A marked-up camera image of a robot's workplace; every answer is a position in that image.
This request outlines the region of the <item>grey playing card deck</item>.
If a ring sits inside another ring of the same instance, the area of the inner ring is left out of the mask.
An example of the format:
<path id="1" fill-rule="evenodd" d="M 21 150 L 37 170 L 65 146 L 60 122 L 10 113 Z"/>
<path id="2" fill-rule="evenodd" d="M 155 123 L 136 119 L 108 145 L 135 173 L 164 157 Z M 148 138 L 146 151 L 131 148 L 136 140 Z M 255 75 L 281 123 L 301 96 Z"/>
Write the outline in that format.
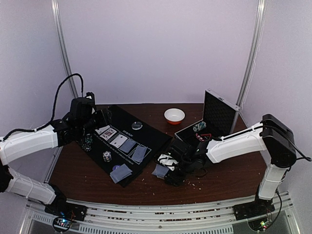
<path id="1" fill-rule="evenodd" d="M 164 179 L 168 171 L 168 167 L 157 164 L 152 172 L 152 175 L 156 176 L 157 178 Z"/>

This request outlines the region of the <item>poker chip stack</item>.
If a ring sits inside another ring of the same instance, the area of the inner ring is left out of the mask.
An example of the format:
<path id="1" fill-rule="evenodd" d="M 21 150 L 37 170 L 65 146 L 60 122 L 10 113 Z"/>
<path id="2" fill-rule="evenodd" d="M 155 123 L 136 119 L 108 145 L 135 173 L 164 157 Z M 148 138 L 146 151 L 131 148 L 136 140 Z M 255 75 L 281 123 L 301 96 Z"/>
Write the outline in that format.
<path id="1" fill-rule="evenodd" d="M 105 151 L 102 154 L 102 157 L 103 157 L 104 162 L 110 162 L 112 160 L 112 155 L 110 151 Z"/>
<path id="2" fill-rule="evenodd" d="M 92 134 L 86 134 L 84 136 L 84 139 L 83 139 L 83 144 L 92 145 L 93 144 L 93 135 Z"/>

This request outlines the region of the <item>clear grey dealer button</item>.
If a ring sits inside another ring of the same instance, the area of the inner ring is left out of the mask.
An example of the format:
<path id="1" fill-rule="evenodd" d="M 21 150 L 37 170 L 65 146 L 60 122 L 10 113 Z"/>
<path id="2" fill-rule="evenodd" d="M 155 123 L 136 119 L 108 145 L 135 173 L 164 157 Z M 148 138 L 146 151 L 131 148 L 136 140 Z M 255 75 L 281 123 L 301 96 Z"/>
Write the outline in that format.
<path id="1" fill-rule="evenodd" d="M 133 130 L 139 130 L 142 128 L 142 123 L 140 121 L 135 121 L 132 123 L 131 127 Z"/>

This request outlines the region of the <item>purple small blind button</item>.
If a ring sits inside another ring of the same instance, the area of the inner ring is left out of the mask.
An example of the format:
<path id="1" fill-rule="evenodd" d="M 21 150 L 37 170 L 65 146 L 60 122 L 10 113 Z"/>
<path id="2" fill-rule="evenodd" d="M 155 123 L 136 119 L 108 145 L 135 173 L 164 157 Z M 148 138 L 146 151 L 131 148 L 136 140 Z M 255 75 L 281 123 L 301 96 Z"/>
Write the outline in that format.
<path id="1" fill-rule="evenodd" d="M 112 170 L 114 171 L 114 170 L 118 169 L 119 167 L 120 167 L 120 165 L 115 165 L 115 166 L 112 168 Z"/>

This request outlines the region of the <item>dealt card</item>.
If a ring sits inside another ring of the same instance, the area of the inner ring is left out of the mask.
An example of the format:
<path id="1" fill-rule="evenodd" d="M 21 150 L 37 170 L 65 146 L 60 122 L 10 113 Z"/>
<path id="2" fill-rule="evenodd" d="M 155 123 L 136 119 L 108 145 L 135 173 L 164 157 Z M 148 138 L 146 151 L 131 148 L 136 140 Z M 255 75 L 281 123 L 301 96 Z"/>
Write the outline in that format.
<path id="1" fill-rule="evenodd" d="M 118 183 L 131 174 L 132 170 L 126 164 L 122 164 L 118 169 L 110 172 L 110 177 L 114 183 Z"/>

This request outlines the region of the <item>poker chip row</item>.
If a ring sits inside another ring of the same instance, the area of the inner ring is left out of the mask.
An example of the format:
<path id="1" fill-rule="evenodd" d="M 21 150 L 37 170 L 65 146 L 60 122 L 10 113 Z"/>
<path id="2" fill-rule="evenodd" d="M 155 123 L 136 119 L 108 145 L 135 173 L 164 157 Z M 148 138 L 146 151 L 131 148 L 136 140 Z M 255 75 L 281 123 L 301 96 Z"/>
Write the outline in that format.
<path id="1" fill-rule="evenodd" d="M 199 132 L 199 131 L 201 131 L 201 130 L 203 130 L 203 129 L 205 129 L 205 128 L 206 128 L 206 122 L 201 121 L 201 122 L 199 122 L 199 123 L 196 123 L 196 124 L 193 126 L 193 131 L 194 131 L 195 133 L 197 133 L 197 132 Z"/>

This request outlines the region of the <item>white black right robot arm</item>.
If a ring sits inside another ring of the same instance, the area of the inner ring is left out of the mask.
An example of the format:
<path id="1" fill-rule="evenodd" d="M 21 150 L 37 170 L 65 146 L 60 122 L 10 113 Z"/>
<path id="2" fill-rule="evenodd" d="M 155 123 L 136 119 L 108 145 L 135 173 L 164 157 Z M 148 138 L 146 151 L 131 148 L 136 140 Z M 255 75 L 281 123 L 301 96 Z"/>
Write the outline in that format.
<path id="1" fill-rule="evenodd" d="M 273 115 L 266 114 L 259 123 L 228 136 L 199 139 L 195 146 L 175 139 L 157 161 L 172 171 L 168 183 L 178 186 L 196 169 L 259 151 L 267 151 L 271 157 L 257 190 L 258 198 L 250 204 L 252 214 L 260 215 L 268 208 L 286 170 L 297 161 L 292 130 Z"/>

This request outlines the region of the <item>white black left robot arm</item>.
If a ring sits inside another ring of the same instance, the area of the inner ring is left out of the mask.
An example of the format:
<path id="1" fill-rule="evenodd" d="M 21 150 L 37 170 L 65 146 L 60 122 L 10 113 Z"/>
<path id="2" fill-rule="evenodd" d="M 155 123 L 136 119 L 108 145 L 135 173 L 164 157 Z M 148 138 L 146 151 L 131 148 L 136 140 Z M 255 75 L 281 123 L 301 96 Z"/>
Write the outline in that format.
<path id="1" fill-rule="evenodd" d="M 0 139 L 0 191 L 11 192 L 50 205 L 59 216 L 70 212 L 62 192 L 55 186 L 24 176 L 9 167 L 9 163 L 46 149 L 65 146 L 83 140 L 87 134 L 109 125 L 112 113 L 98 110 L 95 101 L 87 97 L 73 99 L 70 111 L 61 119 L 32 130 L 16 130 Z"/>

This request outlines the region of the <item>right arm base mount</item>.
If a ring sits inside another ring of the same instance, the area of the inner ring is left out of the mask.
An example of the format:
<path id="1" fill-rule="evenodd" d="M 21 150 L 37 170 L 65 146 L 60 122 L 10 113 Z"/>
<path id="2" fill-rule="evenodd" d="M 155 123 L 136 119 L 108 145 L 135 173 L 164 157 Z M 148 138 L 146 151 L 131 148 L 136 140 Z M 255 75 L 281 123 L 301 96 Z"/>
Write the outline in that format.
<path id="1" fill-rule="evenodd" d="M 236 220 L 249 219 L 260 215 L 265 215 L 267 212 L 275 211 L 275 207 L 272 203 L 255 201 L 243 203 L 233 206 L 233 211 Z"/>

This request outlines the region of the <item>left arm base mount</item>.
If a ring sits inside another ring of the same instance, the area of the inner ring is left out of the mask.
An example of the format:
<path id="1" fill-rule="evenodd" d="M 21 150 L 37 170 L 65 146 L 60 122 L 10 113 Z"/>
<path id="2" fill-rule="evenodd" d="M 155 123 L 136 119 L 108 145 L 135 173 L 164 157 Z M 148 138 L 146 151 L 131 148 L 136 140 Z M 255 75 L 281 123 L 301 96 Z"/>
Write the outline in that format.
<path id="1" fill-rule="evenodd" d="M 52 204 L 45 205 L 44 211 L 46 213 L 56 215 L 62 218 L 66 218 L 68 220 L 84 221 L 86 213 L 87 213 L 87 207 L 83 205 L 77 205 L 77 204 L 66 202 L 65 208 L 61 208 L 60 211 L 56 207 L 54 207 Z"/>

